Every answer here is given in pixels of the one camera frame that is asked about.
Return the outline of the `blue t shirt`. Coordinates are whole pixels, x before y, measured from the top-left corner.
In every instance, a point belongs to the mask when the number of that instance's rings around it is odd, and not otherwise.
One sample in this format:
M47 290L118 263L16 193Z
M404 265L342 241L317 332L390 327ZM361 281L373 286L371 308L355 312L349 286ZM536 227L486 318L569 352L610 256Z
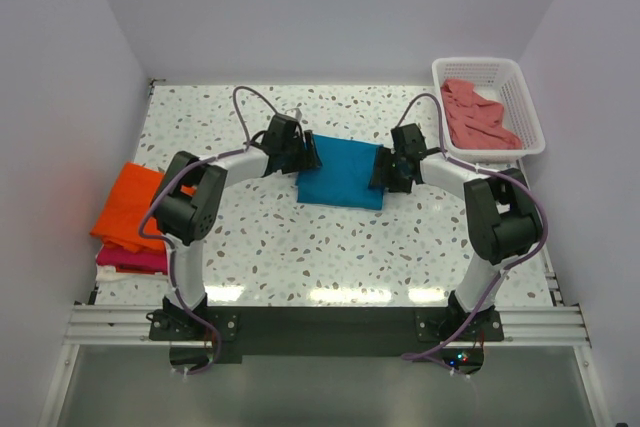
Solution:
M314 136L322 166L296 179L297 202L380 211L384 192L369 187L378 145Z

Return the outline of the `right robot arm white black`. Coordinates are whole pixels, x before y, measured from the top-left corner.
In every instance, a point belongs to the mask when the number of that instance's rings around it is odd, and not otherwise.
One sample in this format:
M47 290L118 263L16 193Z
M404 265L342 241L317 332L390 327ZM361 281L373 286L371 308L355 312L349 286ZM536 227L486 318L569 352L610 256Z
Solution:
M473 248L447 305L417 320L419 333L438 341L474 339L497 320L495 297L506 272L543 240L538 208L519 169L491 171L450 158L440 148L427 147L415 124L391 134L393 146L376 150L369 188L409 193L426 184L463 200Z

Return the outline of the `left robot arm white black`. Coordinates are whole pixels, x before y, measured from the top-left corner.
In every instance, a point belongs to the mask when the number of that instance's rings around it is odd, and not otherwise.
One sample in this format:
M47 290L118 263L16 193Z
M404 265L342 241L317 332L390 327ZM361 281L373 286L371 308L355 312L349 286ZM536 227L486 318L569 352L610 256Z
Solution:
M152 341L218 341L208 312L203 282L204 240L211 232L224 190L274 173L320 168L313 133L285 114L274 115L267 129L239 149L210 157L186 151L174 155L139 229L156 222L165 244L169 290L162 307L147 315Z

